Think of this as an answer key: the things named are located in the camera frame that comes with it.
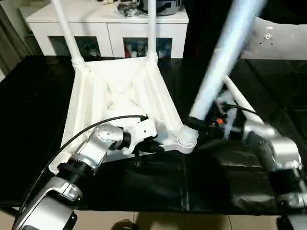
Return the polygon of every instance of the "black table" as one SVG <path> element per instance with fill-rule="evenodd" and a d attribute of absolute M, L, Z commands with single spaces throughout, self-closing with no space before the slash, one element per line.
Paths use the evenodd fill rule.
<path fill-rule="evenodd" d="M 182 118 L 205 73 L 172 59 L 159 68 Z M 307 62 L 240 60 L 231 78 L 259 115 L 306 154 Z M 69 57 L 29 56 L 0 83 L 0 206 L 20 205 L 39 169 L 60 147 L 74 70 Z M 172 151 L 103 164 L 75 208 L 276 215 L 274 193 L 256 155 L 213 140 L 190 155 Z M 36 190 L 51 177 L 44 174 Z"/>

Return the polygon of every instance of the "white pole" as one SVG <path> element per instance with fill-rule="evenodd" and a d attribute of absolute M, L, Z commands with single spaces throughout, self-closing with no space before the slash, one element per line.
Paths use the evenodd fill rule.
<path fill-rule="evenodd" d="M 223 86 L 223 77 L 229 75 L 252 27 L 254 15 L 258 15 L 265 0 L 235 0 L 222 35 L 217 43 L 218 52 L 213 54 L 202 81 L 190 116 L 203 120 Z"/>
<path fill-rule="evenodd" d="M 156 0 L 148 0 L 148 53 L 149 60 L 158 59 L 156 51 Z"/>
<path fill-rule="evenodd" d="M 68 49 L 71 53 L 71 61 L 72 65 L 76 68 L 79 66 L 83 66 L 85 64 L 85 61 L 83 57 L 80 54 L 79 48 L 77 46 L 77 42 L 71 32 L 71 29 L 68 25 L 68 21 L 63 9 L 63 6 L 61 5 L 61 0 L 51 0 L 55 11 L 57 13 L 57 16 L 59 18 L 60 26 L 63 30 L 65 41 L 67 43 Z"/>
<path fill-rule="evenodd" d="M 250 105 L 250 103 L 246 100 L 240 90 L 236 87 L 236 85 L 227 75 L 224 76 L 224 83 L 227 86 L 228 90 L 231 92 L 233 99 L 238 103 L 239 106 L 249 109 L 251 111 L 255 111 L 254 108 Z M 252 114 L 247 111 L 242 112 L 247 120 L 263 124 L 262 119 L 256 114 Z"/>

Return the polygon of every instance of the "tile floor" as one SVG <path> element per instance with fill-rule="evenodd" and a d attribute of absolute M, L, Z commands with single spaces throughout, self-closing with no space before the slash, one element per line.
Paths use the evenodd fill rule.
<path fill-rule="evenodd" d="M 111 230 L 123 219 L 139 225 L 139 230 L 277 230 L 276 217 L 234 215 L 186 215 L 153 212 L 76 211 L 74 230 Z M 10 230 L 13 218 L 0 212 L 0 229 Z"/>

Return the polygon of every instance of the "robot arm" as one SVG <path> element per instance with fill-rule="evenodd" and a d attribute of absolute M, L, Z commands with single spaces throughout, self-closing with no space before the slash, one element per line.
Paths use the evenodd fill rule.
<path fill-rule="evenodd" d="M 52 177 L 30 202 L 14 229 L 73 229 L 77 215 L 64 203 L 81 200 L 86 181 L 95 175 L 107 152 L 123 149 L 123 152 L 131 153 L 138 143 L 155 136 L 155 124 L 151 119 L 137 123 L 128 132 L 108 123 L 97 126 L 67 163 L 58 166 L 57 176 Z"/>
<path fill-rule="evenodd" d="M 294 141 L 269 125 L 250 121 L 245 123 L 243 141 L 257 154 L 269 176 L 278 207 L 286 213 L 277 220 L 278 229 L 306 229 L 306 176 Z"/>

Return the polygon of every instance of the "black cable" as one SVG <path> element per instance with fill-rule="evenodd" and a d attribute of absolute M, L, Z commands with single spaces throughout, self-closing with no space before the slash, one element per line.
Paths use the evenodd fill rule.
<path fill-rule="evenodd" d="M 26 204 L 27 204 L 27 201 L 31 195 L 31 193 L 33 192 L 37 182 L 39 181 L 39 179 L 41 178 L 41 176 L 43 175 L 43 173 L 46 171 L 46 169 L 48 168 L 48 166 L 53 162 L 53 160 L 59 155 L 60 152 L 62 152 L 70 143 L 72 143 L 78 136 L 80 136 L 82 133 L 86 132 L 87 130 L 95 127 L 95 126 L 98 126 L 102 123 L 105 123 L 105 122 L 109 122 L 109 121 L 114 121 L 114 120 L 118 120 L 118 119 L 123 119 L 123 118 L 140 118 L 141 121 L 146 119 L 147 117 L 145 116 L 142 116 L 142 115 L 125 115 L 125 116 L 117 116 L 117 117 L 113 117 L 113 118 L 109 118 L 109 119 L 106 119 L 106 120 L 102 120 L 102 121 L 99 121 L 95 124 L 92 124 L 90 125 L 89 127 L 81 130 L 79 133 L 77 133 L 75 136 L 73 136 L 71 139 L 69 139 L 53 156 L 52 158 L 47 162 L 47 164 L 44 166 L 44 168 L 42 169 L 42 171 L 39 173 L 39 175 L 36 177 L 35 181 L 31 184 L 30 188 L 28 189 L 26 195 L 25 195 L 25 198 L 22 202 L 22 205 L 20 206 L 19 210 L 18 210 L 18 214 L 15 218 L 15 221 L 13 223 L 13 227 L 12 227 L 12 230 L 14 229 L 15 227 L 15 224 L 16 224 L 16 221 L 17 219 L 20 217 L 21 213 L 23 212 Z"/>
<path fill-rule="evenodd" d="M 249 112 L 251 114 L 257 115 L 257 113 L 255 111 L 252 111 L 250 109 L 244 108 L 244 107 L 236 105 L 236 104 L 225 104 L 223 106 L 224 106 L 223 109 L 226 109 L 226 110 L 229 110 L 231 108 L 236 108 L 236 109 L 239 109 L 239 110 L 246 111 L 246 112 Z"/>

